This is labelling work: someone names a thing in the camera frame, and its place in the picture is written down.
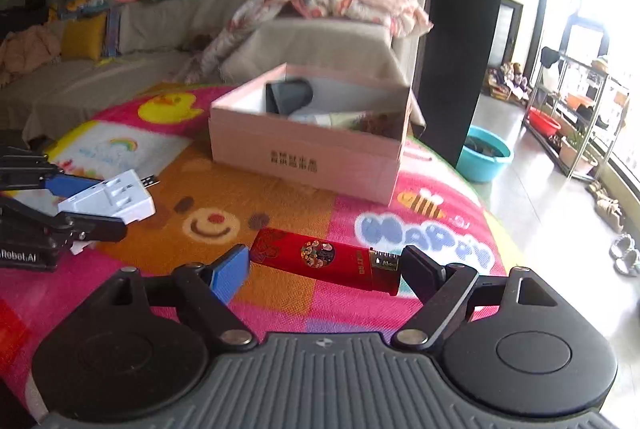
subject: bee print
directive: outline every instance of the bee print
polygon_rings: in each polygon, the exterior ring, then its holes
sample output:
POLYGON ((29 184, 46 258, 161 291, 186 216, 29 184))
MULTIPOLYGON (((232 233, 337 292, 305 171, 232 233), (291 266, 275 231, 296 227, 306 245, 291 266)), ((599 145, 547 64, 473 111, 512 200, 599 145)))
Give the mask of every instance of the bee print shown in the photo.
POLYGON ((426 216, 430 219, 442 219, 446 215, 440 208, 442 198, 439 196, 431 196, 430 194, 425 196, 426 192, 416 194, 406 190, 398 194, 398 202, 402 205, 410 208, 412 211, 417 212, 420 215, 426 216))

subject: black pillar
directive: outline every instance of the black pillar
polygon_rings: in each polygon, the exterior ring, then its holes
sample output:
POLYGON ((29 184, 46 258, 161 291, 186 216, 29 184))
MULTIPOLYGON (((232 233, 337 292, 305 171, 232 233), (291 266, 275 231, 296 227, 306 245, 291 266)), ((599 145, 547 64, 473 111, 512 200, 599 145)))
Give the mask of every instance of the black pillar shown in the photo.
POLYGON ((431 0, 428 8, 435 26, 424 38, 421 139, 453 166, 478 103, 498 8, 500 0, 431 0))

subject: beige shoe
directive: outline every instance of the beige shoe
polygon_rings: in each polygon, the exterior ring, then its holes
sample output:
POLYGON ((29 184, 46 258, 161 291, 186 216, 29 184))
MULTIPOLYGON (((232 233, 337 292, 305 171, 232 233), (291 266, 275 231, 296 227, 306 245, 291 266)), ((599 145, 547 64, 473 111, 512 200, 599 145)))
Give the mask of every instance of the beige shoe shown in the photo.
POLYGON ((596 202, 596 212, 617 233, 622 232, 622 211, 618 200, 603 198, 596 202))
POLYGON ((602 184, 597 180, 594 180, 589 185, 587 185, 587 192, 596 199, 598 197, 598 192, 604 192, 605 196, 607 194, 607 191, 604 189, 602 184))

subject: colorful play mat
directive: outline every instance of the colorful play mat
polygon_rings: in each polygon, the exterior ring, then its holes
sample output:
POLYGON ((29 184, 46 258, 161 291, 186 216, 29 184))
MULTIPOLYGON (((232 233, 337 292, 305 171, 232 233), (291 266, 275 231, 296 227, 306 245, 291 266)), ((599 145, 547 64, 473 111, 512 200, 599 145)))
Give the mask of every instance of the colorful play mat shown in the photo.
MULTIPOLYGON (((0 270, 0 376, 25 403, 39 342, 118 268, 163 274, 191 261, 208 263, 236 243, 251 245, 266 225, 383 252, 416 245, 441 264, 461 262, 484 274, 504 275, 519 263, 517 248, 474 190, 413 139, 389 206, 213 163, 209 104, 231 89, 158 86, 98 114, 49 152, 67 173, 110 178, 135 169, 140 177, 158 175, 160 183, 149 189, 155 215, 130 224, 123 241, 64 256, 51 274, 0 270)), ((48 190, 13 195, 57 211, 48 190)), ((230 303, 260 337, 269 331, 388 337, 419 306, 404 282, 390 297, 253 263, 230 303)))

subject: metal screw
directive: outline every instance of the metal screw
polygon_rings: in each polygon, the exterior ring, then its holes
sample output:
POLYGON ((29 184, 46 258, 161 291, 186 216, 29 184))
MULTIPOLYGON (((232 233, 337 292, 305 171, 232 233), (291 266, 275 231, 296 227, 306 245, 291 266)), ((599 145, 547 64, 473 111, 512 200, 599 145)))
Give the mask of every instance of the metal screw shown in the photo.
POLYGON ((249 344, 254 336, 246 330, 226 330, 220 335, 220 339, 231 346, 244 346, 249 344))
POLYGON ((422 330, 400 330, 396 333, 396 340, 405 346, 420 346, 429 340, 429 337, 422 330))

